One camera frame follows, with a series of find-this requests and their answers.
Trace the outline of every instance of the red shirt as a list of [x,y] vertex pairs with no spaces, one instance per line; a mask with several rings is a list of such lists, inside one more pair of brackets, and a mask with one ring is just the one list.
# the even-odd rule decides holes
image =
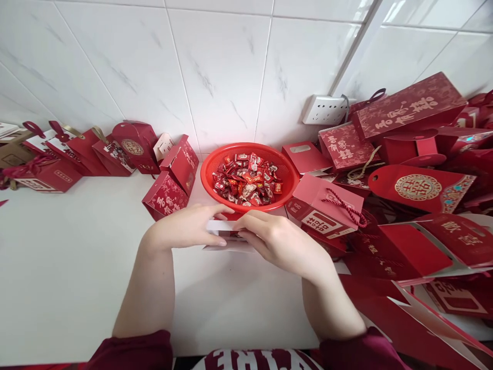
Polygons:
[[[133,338],[105,339],[87,363],[87,370],[172,370],[173,350],[168,331]],[[376,328],[348,340],[320,344],[324,369],[410,370]],[[194,370],[321,370],[294,349],[219,349],[204,357]]]

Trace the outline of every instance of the hand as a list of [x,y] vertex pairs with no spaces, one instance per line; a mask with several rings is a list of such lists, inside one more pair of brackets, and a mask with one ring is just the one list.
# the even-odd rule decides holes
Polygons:
[[222,213],[235,213],[225,205],[186,207],[152,225],[142,242],[160,249],[185,248],[193,245],[225,246],[226,241],[207,232],[207,222],[215,216],[226,220]]
[[329,254],[286,217],[249,211],[233,226],[273,265],[316,284],[335,267]]

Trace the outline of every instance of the red rope handle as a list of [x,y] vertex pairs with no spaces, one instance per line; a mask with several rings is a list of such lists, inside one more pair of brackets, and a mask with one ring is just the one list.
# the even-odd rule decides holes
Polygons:
[[[351,207],[349,207],[345,202],[343,202],[343,200],[341,198],[339,198],[339,196],[332,189],[329,189],[329,188],[326,188],[326,189],[327,189],[328,192],[332,193],[332,195],[339,202],[336,202],[336,201],[331,200],[331,199],[322,199],[322,201],[327,201],[329,203],[335,204],[336,206],[343,207],[346,211],[348,211],[349,217],[353,220],[353,222],[355,224],[358,225],[358,227],[365,228],[365,227],[368,226],[368,221],[366,220],[366,217],[364,216],[363,213],[361,213],[361,212],[359,212],[357,210],[354,210]],[[356,220],[356,217],[354,217],[353,214],[359,216],[359,221]]]

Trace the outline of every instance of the person's left hand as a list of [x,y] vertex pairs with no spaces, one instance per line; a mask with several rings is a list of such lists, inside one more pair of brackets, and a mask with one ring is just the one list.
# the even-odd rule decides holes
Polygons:
[[185,248],[194,245],[225,246],[226,241],[217,235],[209,234],[207,222],[215,216],[226,220],[222,213],[235,213],[225,205],[186,207],[152,225],[144,234],[142,242],[153,248]]

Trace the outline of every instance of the person's right hand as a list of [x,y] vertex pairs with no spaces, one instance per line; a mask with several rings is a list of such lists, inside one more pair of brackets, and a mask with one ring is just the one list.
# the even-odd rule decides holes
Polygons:
[[286,217],[252,210],[233,226],[260,255],[273,265],[312,283],[335,272],[329,254]]

